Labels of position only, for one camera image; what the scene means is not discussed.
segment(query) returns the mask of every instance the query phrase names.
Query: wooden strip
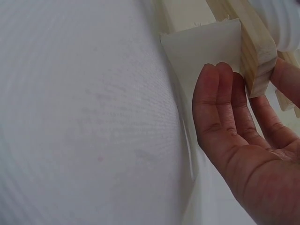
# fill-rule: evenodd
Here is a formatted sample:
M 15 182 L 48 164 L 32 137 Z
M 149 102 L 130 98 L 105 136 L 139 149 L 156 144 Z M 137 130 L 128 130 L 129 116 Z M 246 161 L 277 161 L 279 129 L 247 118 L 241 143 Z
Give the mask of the wooden strip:
M 291 100 L 289 100 L 281 91 L 276 90 L 275 94 L 282 111 L 288 111 L 295 107 L 295 104 Z
M 287 61 L 288 63 L 299 67 L 298 61 L 295 58 L 295 55 L 293 52 L 279 52 L 278 51 L 278 57 Z M 276 96 L 280 105 L 280 108 L 282 111 L 287 111 L 295 107 L 294 103 L 289 100 L 283 93 L 280 91 L 276 91 Z
M 300 109 L 298 107 L 295 107 L 294 109 L 295 109 L 297 118 L 300 118 Z
M 248 0 L 206 0 L 216 20 L 239 18 L 242 24 L 240 72 L 248 96 L 265 94 L 277 60 L 273 38 Z

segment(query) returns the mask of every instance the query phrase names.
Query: white foam sheet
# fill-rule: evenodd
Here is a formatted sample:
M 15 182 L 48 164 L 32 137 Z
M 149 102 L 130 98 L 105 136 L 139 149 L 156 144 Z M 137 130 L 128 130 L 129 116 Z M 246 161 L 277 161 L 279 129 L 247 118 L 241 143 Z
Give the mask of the white foam sheet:
M 191 155 L 199 167 L 184 224 L 254 224 L 199 148 L 191 107 L 195 84 L 204 64 L 226 62 L 234 71 L 239 71 L 241 52 L 239 20 L 216 22 L 176 32 L 163 36 L 161 42 L 180 82 Z
M 151 17 L 0 1 L 1 225 L 181 223 L 188 152 Z

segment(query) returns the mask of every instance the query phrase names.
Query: white cylinder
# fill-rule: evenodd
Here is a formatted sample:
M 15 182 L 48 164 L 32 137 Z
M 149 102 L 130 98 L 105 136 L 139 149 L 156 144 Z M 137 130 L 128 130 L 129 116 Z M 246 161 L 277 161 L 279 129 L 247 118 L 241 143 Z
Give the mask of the white cylinder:
M 281 52 L 300 48 L 300 7 L 296 0 L 248 0 Z

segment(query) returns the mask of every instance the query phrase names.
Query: wooden frame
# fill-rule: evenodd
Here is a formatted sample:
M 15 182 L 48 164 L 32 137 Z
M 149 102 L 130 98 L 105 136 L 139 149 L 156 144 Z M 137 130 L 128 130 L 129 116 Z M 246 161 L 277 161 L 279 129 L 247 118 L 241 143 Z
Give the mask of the wooden frame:
M 216 20 L 239 18 L 242 24 L 240 72 L 248 96 L 265 94 L 277 60 L 273 38 L 248 0 L 206 0 Z

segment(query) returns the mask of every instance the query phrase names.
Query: knuckle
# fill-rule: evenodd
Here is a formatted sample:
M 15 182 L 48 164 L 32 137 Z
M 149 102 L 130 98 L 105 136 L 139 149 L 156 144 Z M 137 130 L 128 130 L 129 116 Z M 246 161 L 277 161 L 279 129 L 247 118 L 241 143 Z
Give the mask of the knuckle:
M 216 132 L 222 129 L 222 125 L 220 123 L 213 123 L 203 129 L 202 134 L 207 134 L 211 132 Z

